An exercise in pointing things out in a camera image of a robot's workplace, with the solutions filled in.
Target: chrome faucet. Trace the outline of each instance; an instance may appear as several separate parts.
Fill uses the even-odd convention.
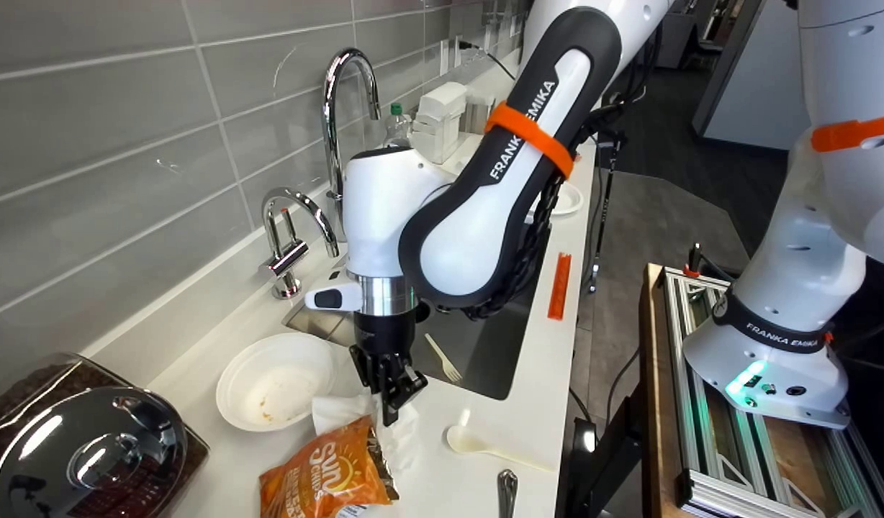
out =
[[[322,238],[325,238],[325,251],[332,256],[341,256],[338,248],[338,235],[332,230],[328,216],[321,210],[316,200],[312,200],[306,192],[301,190],[270,190],[266,194],[262,205],[262,217],[266,217],[266,230],[267,230],[267,240],[270,240],[270,258],[267,258],[267,271],[278,276],[278,297],[298,297],[301,294],[301,279],[292,272],[293,264],[308,253],[308,243],[298,235],[293,217],[292,217],[292,205],[301,205],[321,226]],[[282,243],[279,230],[278,230],[278,216],[285,216],[285,226],[292,232],[292,240]]]
[[[370,114],[371,114],[371,120],[380,120],[380,91],[378,91],[378,71],[374,71],[371,61],[354,46],[338,51],[328,61],[325,81],[322,81],[325,167],[328,167],[328,181],[332,181],[332,197],[338,200],[338,207],[342,207],[347,177],[342,177],[342,167],[341,167],[341,156],[338,156],[335,105],[338,105],[338,81],[341,81],[341,71],[347,68],[347,64],[354,64],[354,68],[361,71],[362,87],[367,87]]]

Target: chip bag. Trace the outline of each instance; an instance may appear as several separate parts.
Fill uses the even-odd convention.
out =
[[[335,518],[347,507],[397,501],[371,416],[321,433],[267,469],[260,489],[262,518]]]

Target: orange packaging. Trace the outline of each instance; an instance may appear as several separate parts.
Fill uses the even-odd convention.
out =
[[[321,433],[260,487],[262,518],[335,518],[342,507],[397,501],[371,416]]]

